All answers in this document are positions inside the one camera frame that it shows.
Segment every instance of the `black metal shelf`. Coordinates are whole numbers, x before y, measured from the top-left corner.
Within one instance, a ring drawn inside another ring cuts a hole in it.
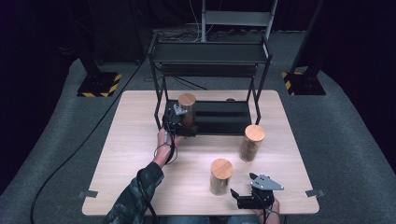
[[[262,87],[272,55],[265,39],[259,43],[220,43],[220,42],[161,42],[155,35],[148,50],[155,90],[157,107],[155,119],[161,128],[158,112],[163,94],[166,108],[173,108],[177,100],[169,99],[167,77],[245,77],[250,78],[246,101],[196,101],[195,121],[197,134],[244,135],[251,124],[248,101],[250,95],[256,106],[259,124],[261,113],[258,106]],[[161,85],[158,82],[156,67],[161,69]],[[259,88],[254,86],[255,77],[261,77]]]

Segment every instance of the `cable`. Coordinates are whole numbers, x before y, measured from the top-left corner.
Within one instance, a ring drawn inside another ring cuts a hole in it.
[[[195,16],[194,10],[192,8],[191,0],[189,2],[190,2],[190,8],[191,8],[192,16],[194,16],[195,23],[197,24],[197,37],[195,38],[195,40],[193,40],[191,42],[196,42],[197,40],[199,40],[199,24],[198,24],[198,20],[197,20],[197,18]]]
[[[180,84],[182,84],[182,85],[184,85],[184,86],[189,87],[188,85],[186,85],[186,84],[180,82],[180,80],[181,80],[181,81],[184,81],[184,82],[187,82],[187,83],[191,84],[192,86],[195,86],[195,87],[198,87],[198,88],[200,88],[200,89],[202,89],[202,90],[206,90],[206,91],[207,91],[207,88],[202,87],[202,86],[197,85],[197,84],[194,84],[194,83],[192,83],[192,82],[190,82],[190,81],[188,81],[188,80],[186,80],[186,79],[184,79],[184,78],[181,78],[181,77],[174,77],[174,79],[175,79],[175,81],[177,81],[178,83],[180,83]]]
[[[48,184],[48,182],[52,179],[52,177],[58,173],[59,170],[61,170],[62,167],[64,167],[65,164],[67,164],[78,152],[79,150],[85,145],[85,143],[90,139],[90,137],[92,136],[92,134],[96,131],[96,129],[99,127],[99,124],[103,121],[103,119],[105,118],[105,116],[108,114],[108,112],[110,111],[110,109],[113,107],[113,105],[117,102],[117,100],[120,98],[122,92],[125,90],[125,88],[128,86],[128,84],[131,82],[132,78],[134,77],[134,75],[137,73],[137,71],[139,70],[140,66],[143,64],[143,62],[141,64],[139,64],[136,68],[136,70],[134,71],[134,73],[132,74],[132,76],[128,79],[127,83],[122,87],[122,89],[120,89],[120,92],[117,94],[116,98],[114,99],[114,101],[111,103],[110,107],[107,109],[107,111],[105,112],[105,114],[99,119],[99,121],[96,123],[96,125],[93,127],[93,129],[91,130],[91,132],[87,135],[87,137],[82,141],[82,143],[78,146],[78,148],[64,161],[62,162],[62,164],[60,166],[58,166],[58,168],[55,169],[54,172],[52,172],[52,174],[46,179],[46,181],[44,181],[43,185],[40,187],[40,189],[38,190],[37,194],[35,195],[35,197],[33,198],[32,201],[32,205],[31,205],[31,209],[30,209],[30,223],[31,224],[35,224],[35,219],[34,219],[34,212],[35,212],[35,202],[37,201],[41,191],[43,190],[44,187],[46,187],[46,185]]]
[[[167,121],[166,121],[166,126],[167,126],[167,130],[169,131],[169,134],[171,136],[171,153],[169,154],[169,157],[166,160],[165,164],[171,164],[172,162],[174,162],[177,159],[177,147],[175,145],[175,133],[176,133],[176,130],[171,130],[170,129],[170,127],[169,127],[169,119],[167,119]],[[172,157],[173,157],[175,151],[176,151],[176,157],[172,160]]]
[[[270,216],[270,214],[271,214],[271,211],[272,211],[272,207],[273,207],[273,203],[271,204],[271,208],[264,208],[264,223],[265,222],[267,222],[267,219],[268,219],[268,217]]]
[[[218,11],[220,11],[220,9],[221,9],[221,5],[222,5],[222,0],[220,1],[220,4],[219,4],[219,9],[218,9]],[[209,34],[209,32],[210,32],[210,30],[213,28],[213,26],[214,25],[211,25],[210,26],[210,28],[206,31],[206,33],[205,33],[205,35],[207,35],[207,34]]]
[[[262,204],[262,217],[264,218],[263,223],[265,224],[267,222],[267,218],[268,218],[269,214],[266,214],[266,212],[265,212],[266,207],[264,206],[264,202],[262,201],[262,198],[260,197],[260,195],[258,195],[254,190],[251,192],[251,194],[255,198],[259,199],[260,203]]]
[[[177,35],[166,35],[165,32],[171,32],[171,33],[176,33],[176,31],[158,31],[155,32],[157,34],[162,34],[159,39],[160,41],[164,41],[164,40],[177,40],[177,41],[183,41],[184,38],[189,37],[189,36],[196,36],[195,31],[190,30],[188,28],[186,28],[186,31],[184,31],[184,27],[186,25],[181,25],[181,33],[177,34]]]
[[[140,191],[142,192],[143,199],[146,201],[146,204],[147,204],[147,206],[148,206],[148,209],[149,209],[149,211],[151,212],[151,215],[152,215],[152,222],[155,223],[155,224],[158,224],[157,214],[155,213],[154,208],[152,207],[152,205],[151,205],[151,203],[150,203],[150,201],[149,201],[149,196],[148,196],[148,194],[146,193],[146,191],[145,191],[144,188],[143,188],[143,183],[142,183],[142,178],[141,178],[141,173],[142,173],[142,172],[143,172],[143,169],[141,169],[141,170],[139,170],[139,171],[137,172],[136,180],[137,180],[137,183],[138,183],[138,185],[139,185],[139,189],[140,189]]]
[[[155,150],[154,150],[154,157],[157,155],[158,148],[160,148],[160,147],[162,147],[162,146],[169,146],[169,147],[171,147],[171,150],[172,150],[172,145],[168,145],[168,144],[164,143],[164,144],[158,146],[157,148],[155,148]],[[171,152],[171,154],[169,154],[169,157],[170,157],[170,158],[168,158],[169,162],[167,162],[165,165],[171,164],[172,162],[174,162],[174,161],[177,159],[177,147],[175,147],[174,151],[176,152],[175,158],[174,158],[172,161],[170,161],[170,160],[172,159],[172,157],[173,157],[173,153]]]

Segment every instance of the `wooden cylinder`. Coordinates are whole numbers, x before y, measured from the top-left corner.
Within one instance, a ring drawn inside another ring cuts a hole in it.
[[[254,160],[264,137],[265,130],[262,126],[252,124],[246,127],[245,136],[239,150],[239,157],[242,161]]]
[[[216,195],[227,193],[233,165],[225,159],[217,159],[210,166],[210,191]]]
[[[178,105],[188,111],[183,118],[183,126],[195,126],[195,101],[196,98],[191,93],[183,93],[178,97]]]

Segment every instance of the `black cable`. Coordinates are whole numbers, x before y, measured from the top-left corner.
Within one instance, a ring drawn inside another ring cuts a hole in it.
[[[166,115],[166,121],[163,121],[163,123],[166,124],[166,129],[165,130],[168,132],[168,134],[171,137],[171,146],[170,146],[171,147],[171,153],[169,154],[169,157],[166,160],[165,165],[166,164],[171,164],[172,162],[174,162],[177,159],[177,147],[176,147],[176,144],[175,144],[176,129],[171,129],[171,127],[169,126],[169,120],[172,120],[172,117],[169,118],[169,116],[172,115],[172,113],[171,113],[170,110],[168,110],[167,112],[168,113]],[[175,151],[176,151],[176,157],[172,160],[172,157],[175,154]]]
[[[154,211],[154,208],[151,205],[151,202],[149,201],[149,196],[146,193],[145,189],[143,188],[143,183],[142,183],[142,178],[141,178],[141,173],[143,172],[143,169],[139,170],[136,175],[136,180],[139,185],[139,189],[143,195],[143,199],[146,201],[146,205],[148,206],[149,211],[151,212],[152,215],[152,223],[158,224],[157,220],[157,214]]]
[[[177,159],[177,147],[176,146],[174,146],[174,149],[172,149],[172,145],[168,145],[168,144],[162,144],[162,145],[160,145],[160,146],[158,146],[157,148],[155,148],[155,151],[154,151],[154,157],[157,155],[157,150],[158,150],[158,148],[160,148],[160,147],[162,147],[162,146],[169,146],[169,147],[171,147],[171,150],[174,150],[175,152],[176,152],[176,157],[172,160],[172,161],[170,161],[171,159],[172,159],[172,155],[173,155],[173,153],[171,152],[171,154],[169,154],[169,157],[170,158],[168,158],[168,161],[169,162],[167,162],[165,165],[167,165],[167,164],[171,164],[172,162],[174,162],[176,159]]]
[[[270,214],[273,212],[273,211],[272,211],[273,205],[274,205],[274,204],[272,203],[272,204],[271,204],[271,208],[264,208],[264,217],[265,217],[264,223],[267,221],[268,217],[269,217]]]
[[[268,218],[268,216],[265,212],[265,209],[267,209],[267,208],[264,206],[264,202],[262,201],[262,198],[260,197],[260,195],[258,195],[254,190],[251,192],[251,194],[255,198],[259,199],[260,203],[262,203],[262,217],[263,217],[263,223],[265,224],[267,222],[267,218]]]
[[[181,41],[182,42],[183,39],[186,38],[186,37],[195,37],[195,36],[196,36],[195,32],[193,30],[188,29],[185,32],[182,31],[182,33],[179,34],[179,35],[166,35],[166,34],[163,34],[163,36],[160,38],[160,40],[161,41],[169,41],[169,40],[175,41],[175,40],[177,40],[177,41]]]
[[[202,87],[202,86],[200,86],[200,85],[197,85],[197,84],[195,84],[195,83],[192,83],[192,82],[190,82],[190,81],[188,81],[188,80],[186,80],[186,79],[184,79],[184,78],[181,78],[181,77],[174,77],[174,78],[180,79],[180,80],[182,80],[182,81],[184,81],[184,82],[187,82],[187,83],[189,83],[189,84],[191,84],[191,85],[193,85],[193,86],[195,86],[195,87],[198,87],[198,88],[200,88],[200,89],[202,89],[202,90],[206,90],[206,91],[207,91],[207,88]]]
[[[174,79],[176,82],[180,83],[181,85],[183,85],[183,86],[185,86],[185,87],[188,87],[188,88],[190,88],[190,89],[192,89],[192,90],[195,90],[195,88],[193,88],[193,87],[191,87],[191,86],[188,86],[188,85],[182,83],[182,82],[179,81],[176,77],[173,77],[173,79]]]
[[[79,150],[85,145],[85,143],[90,139],[91,135],[96,131],[96,129],[99,127],[99,124],[103,121],[103,119],[105,118],[105,116],[108,114],[108,112],[110,111],[110,109],[113,107],[113,105],[117,102],[117,100],[120,98],[120,95],[122,94],[122,92],[125,90],[125,88],[128,86],[128,84],[131,82],[132,78],[134,77],[134,75],[136,74],[136,72],[139,70],[140,66],[143,64],[143,62],[141,64],[139,64],[136,68],[136,70],[134,71],[134,73],[132,74],[132,76],[128,79],[127,83],[122,87],[122,89],[120,89],[120,92],[117,94],[116,98],[114,99],[114,101],[111,103],[110,107],[107,109],[107,111],[105,112],[105,114],[99,119],[99,121],[96,123],[96,125],[93,127],[93,129],[91,130],[91,132],[87,135],[87,137],[82,141],[82,143],[78,146],[78,148],[64,161],[62,162],[62,164],[60,166],[58,166],[58,168],[55,169],[54,172],[52,172],[52,174],[46,179],[46,181],[44,181],[43,185],[40,187],[40,189],[38,190],[37,194],[35,195],[35,197],[33,198],[32,201],[32,205],[31,205],[31,209],[30,209],[30,223],[31,224],[35,224],[35,219],[34,219],[34,212],[35,212],[35,202],[38,199],[38,196],[40,195],[41,191],[43,190],[44,187],[46,187],[46,185],[48,184],[48,182],[52,179],[52,177],[58,173],[58,171],[64,167],[65,164],[67,164],[68,161],[70,161],[78,152]]]

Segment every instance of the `yellow and black hazard tape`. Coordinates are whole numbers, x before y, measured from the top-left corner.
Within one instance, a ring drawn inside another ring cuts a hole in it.
[[[83,97],[108,97],[112,96],[114,92],[116,91],[117,87],[119,86],[120,79],[122,77],[122,74],[118,74],[114,78],[114,82],[109,88],[108,91],[100,91],[100,92],[94,92],[94,91],[87,91],[87,92],[79,92],[78,96],[83,96]]]
[[[301,72],[296,72],[294,75],[303,75]],[[293,87],[290,82],[290,74],[287,72],[282,72],[283,80],[285,81],[286,90],[288,90],[289,95],[294,95]]]

